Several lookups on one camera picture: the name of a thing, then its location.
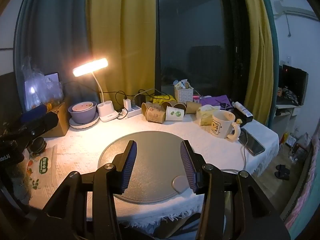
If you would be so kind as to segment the white paper cup green print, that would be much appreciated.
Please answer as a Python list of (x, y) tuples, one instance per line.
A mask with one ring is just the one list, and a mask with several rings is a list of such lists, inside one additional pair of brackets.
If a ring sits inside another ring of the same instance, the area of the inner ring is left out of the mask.
[(168, 106), (166, 109), (166, 121), (182, 121), (184, 118), (184, 110), (180, 108)]

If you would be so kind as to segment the brown paper cup far right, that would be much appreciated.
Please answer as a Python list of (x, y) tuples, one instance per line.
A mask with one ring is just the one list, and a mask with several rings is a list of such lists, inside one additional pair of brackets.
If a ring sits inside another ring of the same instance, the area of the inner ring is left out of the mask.
[(188, 101), (186, 103), (186, 113), (187, 114), (195, 114), (196, 111), (201, 107), (201, 104), (200, 103), (197, 103), (197, 102), (190, 102)]

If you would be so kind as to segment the brown printed paper cup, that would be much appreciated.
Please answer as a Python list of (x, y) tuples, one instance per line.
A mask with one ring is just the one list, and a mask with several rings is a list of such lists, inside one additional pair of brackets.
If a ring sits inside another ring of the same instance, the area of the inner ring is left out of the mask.
[(165, 122), (165, 112), (161, 109), (150, 106), (146, 110), (145, 118), (149, 122), (163, 124)]

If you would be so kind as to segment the brown paper cup far left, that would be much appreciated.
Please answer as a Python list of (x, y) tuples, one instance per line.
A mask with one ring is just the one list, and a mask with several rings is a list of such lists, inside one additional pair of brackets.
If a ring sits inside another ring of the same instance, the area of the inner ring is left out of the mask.
[(153, 103), (151, 102), (143, 102), (142, 105), (141, 105), (141, 109), (142, 109), (142, 114), (145, 116), (146, 115), (146, 111), (147, 109), (152, 106)]

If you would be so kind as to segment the brown paper cup middle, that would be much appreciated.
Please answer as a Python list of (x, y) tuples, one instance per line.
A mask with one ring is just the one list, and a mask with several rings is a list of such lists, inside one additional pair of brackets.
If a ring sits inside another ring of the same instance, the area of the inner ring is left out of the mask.
[(176, 103), (176, 101), (164, 101), (161, 103), (161, 110), (165, 112), (167, 107), (174, 107)]

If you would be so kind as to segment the cardboard box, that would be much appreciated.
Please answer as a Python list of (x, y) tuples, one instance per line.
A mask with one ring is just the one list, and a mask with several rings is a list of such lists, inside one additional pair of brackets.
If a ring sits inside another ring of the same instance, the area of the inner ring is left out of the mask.
[(71, 115), (68, 112), (69, 106), (69, 99), (65, 99), (63, 100), (63, 102), (61, 102), (59, 105), (52, 109), (52, 112), (54, 112), (57, 115), (59, 121), (56, 127), (42, 135), (44, 138), (57, 138), (64, 137), (66, 135), (69, 129), (69, 119), (71, 117)]

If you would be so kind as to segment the clear plastic bag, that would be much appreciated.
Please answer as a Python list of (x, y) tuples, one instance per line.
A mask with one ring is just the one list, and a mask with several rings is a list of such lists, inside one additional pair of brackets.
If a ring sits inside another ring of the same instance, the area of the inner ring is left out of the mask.
[(31, 57), (26, 57), (21, 66), (24, 78), (24, 104), (26, 110), (39, 105), (55, 107), (64, 98), (59, 81), (47, 78), (43, 72), (31, 64)]

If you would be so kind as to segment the tablet with blue screen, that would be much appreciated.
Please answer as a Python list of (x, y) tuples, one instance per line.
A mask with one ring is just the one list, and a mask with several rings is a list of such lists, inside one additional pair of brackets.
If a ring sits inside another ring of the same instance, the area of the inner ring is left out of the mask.
[(47, 81), (39, 72), (31, 72), (24, 82), (24, 104), (27, 111), (45, 105), (47, 112), (59, 105), (64, 98), (61, 83)]

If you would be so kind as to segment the white scalloped plate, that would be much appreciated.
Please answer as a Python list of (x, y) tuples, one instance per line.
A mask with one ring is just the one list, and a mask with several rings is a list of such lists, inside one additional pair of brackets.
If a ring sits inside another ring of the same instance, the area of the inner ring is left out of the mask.
[(72, 118), (70, 118), (69, 125), (71, 126), (71, 128), (74, 128), (74, 129), (87, 129), (94, 126), (98, 121), (99, 121), (99, 114), (96, 113), (94, 116), (94, 119), (87, 124), (76, 123)]

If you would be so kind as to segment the pink inner bowl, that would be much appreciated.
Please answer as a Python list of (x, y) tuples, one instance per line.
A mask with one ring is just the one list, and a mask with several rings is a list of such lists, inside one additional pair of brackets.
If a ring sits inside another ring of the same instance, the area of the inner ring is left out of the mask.
[(77, 103), (72, 107), (73, 112), (83, 112), (93, 107), (93, 102), (86, 101)]

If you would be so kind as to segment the round grey placemat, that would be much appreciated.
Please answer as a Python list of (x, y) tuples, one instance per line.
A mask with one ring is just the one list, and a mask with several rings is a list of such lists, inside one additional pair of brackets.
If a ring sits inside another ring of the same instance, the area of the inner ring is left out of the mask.
[(98, 167), (123, 153), (130, 140), (137, 144), (136, 161), (128, 188), (117, 198), (133, 204), (153, 204), (190, 189), (180, 154), (183, 139), (167, 132), (142, 131), (117, 139), (104, 149)]

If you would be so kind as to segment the wet wipes pack green label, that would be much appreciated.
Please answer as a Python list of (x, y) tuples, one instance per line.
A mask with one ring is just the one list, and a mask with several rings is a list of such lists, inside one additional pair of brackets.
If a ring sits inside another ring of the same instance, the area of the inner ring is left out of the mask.
[(57, 146), (49, 147), (39, 155), (23, 152), (24, 160), (13, 171), (14, 196), (22, 203), (28, 204), (32, 195), (50, 196), (56, 186)]

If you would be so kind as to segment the purple bowl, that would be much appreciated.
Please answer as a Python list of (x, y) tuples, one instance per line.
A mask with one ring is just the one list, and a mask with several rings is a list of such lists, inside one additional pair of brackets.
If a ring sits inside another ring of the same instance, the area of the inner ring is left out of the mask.
[(87, 124), (91, 122), (94, 119), (94, 116), (97, 112), (97, 103), (95, 101), (92, 101), (92, 102), (93, 102), (93, 107), (83, 112), (73, 112), (72, 111), (73, 105), (70, 106), (68, 108), (68, 112), (70, 113), (71, 118), (76, 123), (79, 123), (79, 124)]

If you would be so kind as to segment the cream cartoon bear mug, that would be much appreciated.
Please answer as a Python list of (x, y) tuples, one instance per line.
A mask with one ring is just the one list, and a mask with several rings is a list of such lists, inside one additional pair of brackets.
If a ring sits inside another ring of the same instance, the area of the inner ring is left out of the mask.
[(231, 142), (239, 140), (242, 124), (232, 112), (218, 110), (212, 114), (210, 133), (220, 139), (228, 139)]

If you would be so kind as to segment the black smartphone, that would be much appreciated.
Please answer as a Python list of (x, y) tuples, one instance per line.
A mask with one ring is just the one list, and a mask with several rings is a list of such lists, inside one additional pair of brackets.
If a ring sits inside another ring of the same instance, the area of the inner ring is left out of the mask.
[(265, 151), (264, 146), (243, 128), (241, 128), (239, 141), (253, 156), (257, 156)]

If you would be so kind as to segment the yellow tissue pack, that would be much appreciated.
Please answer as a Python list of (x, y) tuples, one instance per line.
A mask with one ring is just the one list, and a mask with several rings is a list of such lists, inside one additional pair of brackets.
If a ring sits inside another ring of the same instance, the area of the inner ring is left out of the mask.
[(213, 114), (220, 110), (220, 106), (204, 105), (196, 111), (196, 118), (200, 126), (210, 126)]

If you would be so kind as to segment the white desk lamp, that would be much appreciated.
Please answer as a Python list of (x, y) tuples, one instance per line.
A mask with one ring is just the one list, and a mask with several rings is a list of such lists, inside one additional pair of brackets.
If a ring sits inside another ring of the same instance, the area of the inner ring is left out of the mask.
[(80, 77), (86, 74), (92, 74), (95, 79), (99, 92), (101, 94), (101, 103), (97, 104), (97, 110), (99, 113), (99, 118), (102, 122), (108, 122), (114, 120), (118, 117), (118, 112), (114, 109), (113, 102), (111, 100), (105, 101), (103, 89), (97, 80), (95, 73), (98, 70), (104, 69), (108, 66), (108, 61), (106, 58), (94, 60), (73, 69), (73, 75), (75, 77)]

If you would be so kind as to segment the black box under tube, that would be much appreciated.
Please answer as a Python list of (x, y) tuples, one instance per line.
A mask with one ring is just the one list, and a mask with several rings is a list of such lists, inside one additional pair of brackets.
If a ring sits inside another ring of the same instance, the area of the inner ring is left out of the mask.
[(246, 108), (238, 109), (233, 107), (228, 109), (228, 111), (235, 115), (235, 120), (240, 119), (242, 121), (242, 123), (240, 124), (240, 127), (243, 127), (245, 124), (253, 120), (253, 114)]

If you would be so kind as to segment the white power strip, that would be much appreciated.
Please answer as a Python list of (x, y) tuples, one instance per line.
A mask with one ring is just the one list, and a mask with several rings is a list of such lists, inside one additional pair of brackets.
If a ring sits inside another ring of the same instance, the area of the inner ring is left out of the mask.
[(127, 112), (126, 109), (122, 109), (121, 111), (122, 117), (124, 117), (125, 119), (140, 115), (141, 113), (142, 113), (142, 109), (138, 106), (132, 107), (131, 111), (129, 112)]

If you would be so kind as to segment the white usb charger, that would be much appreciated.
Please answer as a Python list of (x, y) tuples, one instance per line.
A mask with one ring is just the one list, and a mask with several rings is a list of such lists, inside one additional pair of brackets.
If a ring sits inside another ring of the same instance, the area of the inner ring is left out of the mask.
[(123, 99), (123, 104), (124, 104), (124, 108), (130, 112), (132, 109), (131, 100), (130, 99)]

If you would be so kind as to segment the black slippers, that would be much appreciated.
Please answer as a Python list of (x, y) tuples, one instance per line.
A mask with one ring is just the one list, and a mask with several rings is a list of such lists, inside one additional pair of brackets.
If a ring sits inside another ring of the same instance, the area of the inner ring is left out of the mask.
[(276, 172), (274, 175), (277, 179), (289, 181), (290, 170), (285, 165), (279, 164), (276, 166)]

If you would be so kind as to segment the purple folder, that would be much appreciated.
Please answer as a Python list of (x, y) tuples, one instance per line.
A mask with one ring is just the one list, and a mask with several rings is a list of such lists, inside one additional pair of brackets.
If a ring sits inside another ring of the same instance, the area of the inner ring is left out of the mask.
[(204, 96), (200, 98), (201, 105), (220, 106), (220, 109), (227, 110), (232, 108), (232, 104), (226, 95), (222, 96)]

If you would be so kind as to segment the black power adapter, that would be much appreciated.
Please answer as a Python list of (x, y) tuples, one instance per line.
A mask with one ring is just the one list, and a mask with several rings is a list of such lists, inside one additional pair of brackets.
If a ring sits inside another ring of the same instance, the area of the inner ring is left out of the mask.
[(146, 96), (144, 94), (139, 94), (135, 98), (135, 104), (138, 107), (141, 107), (143, 103), (146, 103)]

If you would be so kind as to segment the white woven basket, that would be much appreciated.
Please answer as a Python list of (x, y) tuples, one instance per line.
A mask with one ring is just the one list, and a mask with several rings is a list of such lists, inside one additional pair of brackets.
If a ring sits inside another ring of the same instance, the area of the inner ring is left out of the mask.
[(174, 93), (177, 102), (193, 102), (194, 89), (191, 86), (185, 89), (174, 88)]

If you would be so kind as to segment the teal curtain left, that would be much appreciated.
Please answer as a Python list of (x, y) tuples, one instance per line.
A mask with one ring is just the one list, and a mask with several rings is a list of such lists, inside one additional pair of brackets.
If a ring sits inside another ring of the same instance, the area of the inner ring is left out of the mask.
[(20, 103), (24, 104), (22, 66), (30, 62), (43, 74), (58, 73), (63, 93), (72, 104), (99, 102), (91, 74), (73, 69), (92, 61), (86, 20), (86, 0), (23, 0), (14, 35), (14, 72)]

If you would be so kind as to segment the yellow snack bag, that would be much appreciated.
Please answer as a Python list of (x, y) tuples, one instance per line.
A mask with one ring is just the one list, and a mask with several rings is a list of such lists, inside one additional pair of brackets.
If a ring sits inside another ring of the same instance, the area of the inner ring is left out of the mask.
[(175, 98), (172, 95), (155, 95), (152, 98), (152, 103), (161, 105), (163, 102), (176, 102)]

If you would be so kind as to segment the yellow curtain right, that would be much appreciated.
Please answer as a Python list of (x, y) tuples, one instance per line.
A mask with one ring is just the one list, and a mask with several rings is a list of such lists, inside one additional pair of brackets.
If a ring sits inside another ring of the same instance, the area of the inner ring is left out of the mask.
[(250, 31), (250, 64), (245, 107), (267, 124), (273, 95), (273, 45), (264, 0), (246, 0)]

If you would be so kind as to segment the yellow curtain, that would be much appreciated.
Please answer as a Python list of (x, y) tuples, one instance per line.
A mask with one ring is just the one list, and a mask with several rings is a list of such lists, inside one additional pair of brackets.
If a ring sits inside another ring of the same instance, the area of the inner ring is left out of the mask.
[(96, 77), (105, 100), (121, 108), (120, 91), (136, 95), (155, 86), (156, 0), (86, 2), (92, 56), (108, 61)]
[(273, 95), (273, 45), (264, 0), (246, 0), (250, 31), (250, 64), (245, 107), (267, 124)]

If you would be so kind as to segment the yellow curtain left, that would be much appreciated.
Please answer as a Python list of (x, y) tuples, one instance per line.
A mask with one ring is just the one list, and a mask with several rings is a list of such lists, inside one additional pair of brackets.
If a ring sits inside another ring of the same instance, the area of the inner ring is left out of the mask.
[(155, 86), (156, 0), (86, 2), (92, 56), (108, 61), (96, 77), (105, 100), (121, 108), (120, 91), (136, 95)]

